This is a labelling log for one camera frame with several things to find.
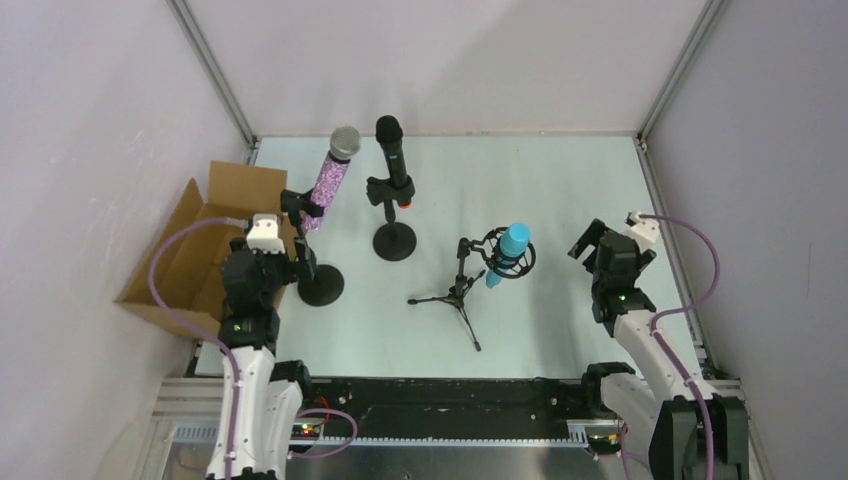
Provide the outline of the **brown cardboard box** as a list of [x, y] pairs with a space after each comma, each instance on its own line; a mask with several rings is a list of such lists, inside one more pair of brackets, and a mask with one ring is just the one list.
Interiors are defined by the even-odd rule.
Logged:
[[[198, 339], [198, 334], [168, 315], [149, 290], [148, 272], [156, 251], [172, 235], [200, 220], [250, 220], [255, 214], [278, 213], [287, 180], [288, 172], [282, 169], [212, 161], [207, 195], [202, 195], [196, 180], [187, 182], [160, 238], [139, 261], [117, 303], [169, 333]], [[219, 330], [225, 297], [221, 264], [230, 253], [229, 241], [242, 234], [243, 230], [233, 224], [198, 228], [176, 240], [154, 269], [154, 284], [164, 302], [211, 334]]]

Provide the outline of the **black orange-ring microphone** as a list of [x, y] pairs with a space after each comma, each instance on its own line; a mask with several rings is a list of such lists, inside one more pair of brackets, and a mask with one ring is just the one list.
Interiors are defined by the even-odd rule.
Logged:
[[408, 174], [403, 152], [403, 129], [397, 118], [392, 115], [381, 116], [375, 128], [375, 138], [382, 149], [389, 172], [389, 185], [400, 193], [398, 206], [408, 209], [412, 204], [415, 188], [412, 177]]

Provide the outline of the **purple glitter microphone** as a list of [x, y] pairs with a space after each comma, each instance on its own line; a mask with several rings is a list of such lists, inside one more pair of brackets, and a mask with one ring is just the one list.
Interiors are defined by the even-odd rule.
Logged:
[[321, 227], [351, 160], [359, 152], [360, 147], [361, 135], [356, 128], [342, 126], [332, 132], [326, 158], [313, 188], [307, 195], [310, 210], [303, 220], [306, 230], [314, 231]]

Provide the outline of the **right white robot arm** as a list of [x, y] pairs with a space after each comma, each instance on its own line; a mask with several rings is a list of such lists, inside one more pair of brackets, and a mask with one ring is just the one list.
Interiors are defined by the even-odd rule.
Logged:
[[683, 363], [660, 324], [667, 314], [637, 286], [656, 257], [660, 220], [632, 212], [627, 229], [616, 231], [595, 219], [568, 252], [592, 276], [595, 322], [633, 361], [589, 365], [589, 404], [621, 420], [621, 456], [645, 458], [655, 479], [747, 479], [744, 401]]

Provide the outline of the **black round-base mic stand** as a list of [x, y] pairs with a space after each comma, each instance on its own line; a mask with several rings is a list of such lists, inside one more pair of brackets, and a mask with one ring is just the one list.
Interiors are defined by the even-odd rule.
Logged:
[[343, 293], [344, 277], [336, 267], [317, 262], [315, 252], [307, 241], [305, 227], [306, 215], [320, 217], [324, 208], [311, 200], [311, 192], [297, 193], [291, 190], [281, 192], [280, 204], [296, 231], [294, 246], [298, 295], [304, 303], [313, 307], [330, 305]]

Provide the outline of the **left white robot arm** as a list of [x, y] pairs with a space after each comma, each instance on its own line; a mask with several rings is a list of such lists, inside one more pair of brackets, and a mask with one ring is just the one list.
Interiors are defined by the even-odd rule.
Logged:
[[311, 388], [300, 360], [279, 362], [279, 294], [298, 279], [286, 253], [230, 241], [218, 333], [224, 393], [208, 479], [282, 479], [296, 415]]

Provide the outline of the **teal blue microphone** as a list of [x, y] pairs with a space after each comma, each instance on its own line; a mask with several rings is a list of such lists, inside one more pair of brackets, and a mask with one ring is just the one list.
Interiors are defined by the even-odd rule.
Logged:
[[501, 233], [490, 257], [491, 268], [485, 276], [487, 288], [492, 289], [505, 279], [521, 278], [532, 269], [535, 253], [530, 239], [530, 229], [523, 223], [514, 223]]

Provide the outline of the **black tripod shock-mount stand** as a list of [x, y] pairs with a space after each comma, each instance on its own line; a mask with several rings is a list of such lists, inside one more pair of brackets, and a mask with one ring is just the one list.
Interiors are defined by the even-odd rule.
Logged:
[[[471, 321], [468, 317], [465, 306], [465, 299], [474, 287], [474, 285], [479, 280], [483, 280], [485, 284], [485, 276], [491, 268], [490, 257], [492, 256], [493, 249], [495, 247], [498, 237], [507, 227], [497, 227], [495, 229], [492, 229], [487, 232], [482, 239], [471, 239], [468, 237], [461, 237], [458, 241], [456, 250], [456, 258], [458, 261], [457, 273], [454, 277], [453, 285], [448, 289], [448, 293], [442, 296], [432, 296], [428, 298], [412, 298], [407, 300], [408, 305], [441, 302], [452, 306], [459, 313], [460, 317], [465, 323], [468, 332], [471, 336], [472, 345], [477, 352], [482, 351], [482, 346], [479, 340], [477, 339]], [[535, 253], [535, 266], [537, 255], [532, 241], [531, 244]], [[472, 253], [478, 253], [485, 264], [485, 269], [481, 270], [475, 276], [470, 276], [465, 272], [466, 260], [471, 256]]]

